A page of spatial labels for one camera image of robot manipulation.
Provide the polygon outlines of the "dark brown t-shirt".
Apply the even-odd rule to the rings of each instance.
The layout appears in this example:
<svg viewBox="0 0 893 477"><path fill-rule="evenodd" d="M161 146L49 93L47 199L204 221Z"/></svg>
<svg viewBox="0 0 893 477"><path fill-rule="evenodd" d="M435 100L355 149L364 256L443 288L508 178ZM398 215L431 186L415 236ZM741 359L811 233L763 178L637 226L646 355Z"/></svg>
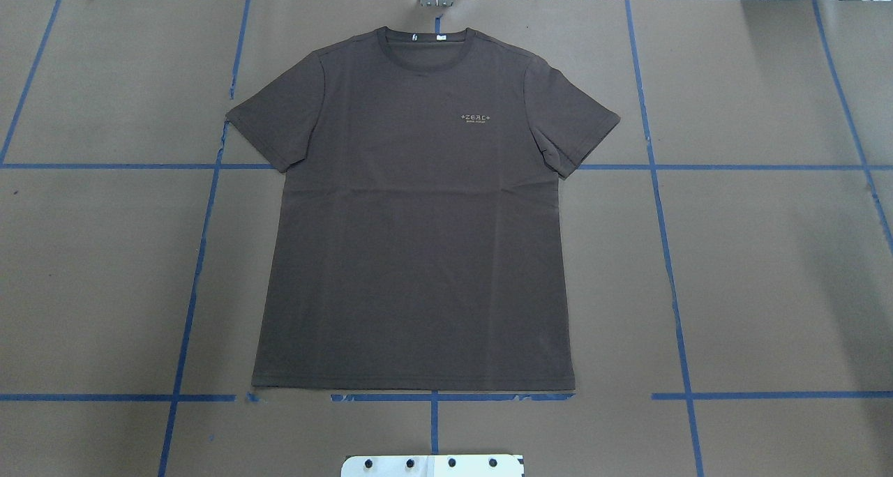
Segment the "dark brown t-shirt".
<svg viewBox="0 0 893 477"><path fill-rule="evenodd" d="M559 183L612 109L478 30L379 28L226 119L285 177L253 387L576 387Z"/></svg>

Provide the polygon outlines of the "brown paper table cover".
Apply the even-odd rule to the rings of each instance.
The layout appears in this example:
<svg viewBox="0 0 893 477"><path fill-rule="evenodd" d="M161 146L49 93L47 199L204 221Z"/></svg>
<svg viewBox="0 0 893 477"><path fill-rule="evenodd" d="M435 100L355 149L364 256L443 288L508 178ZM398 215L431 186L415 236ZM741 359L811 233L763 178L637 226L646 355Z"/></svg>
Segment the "brown paper table cover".
<svg viewBox="0 0 893 477"><path fill-rule="evenodd" d="M475 28L622 121L562 182L578 389L250 387L282 175L229 108L380 26ZM3 476L890 476L891 5L3 0Z"/></svg>

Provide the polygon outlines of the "white pedestal base plate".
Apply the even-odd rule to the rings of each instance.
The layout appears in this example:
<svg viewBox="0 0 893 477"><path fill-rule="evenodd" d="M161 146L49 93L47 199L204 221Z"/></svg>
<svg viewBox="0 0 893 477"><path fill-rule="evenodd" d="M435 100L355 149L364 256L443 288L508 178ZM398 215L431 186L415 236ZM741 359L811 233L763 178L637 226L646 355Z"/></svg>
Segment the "white pedestal base plate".
<svg viewBox="0 0 893 477"><path fill-rule="evenodd" d="M355 455L341 476L525 476L522 455Z"/></svg>

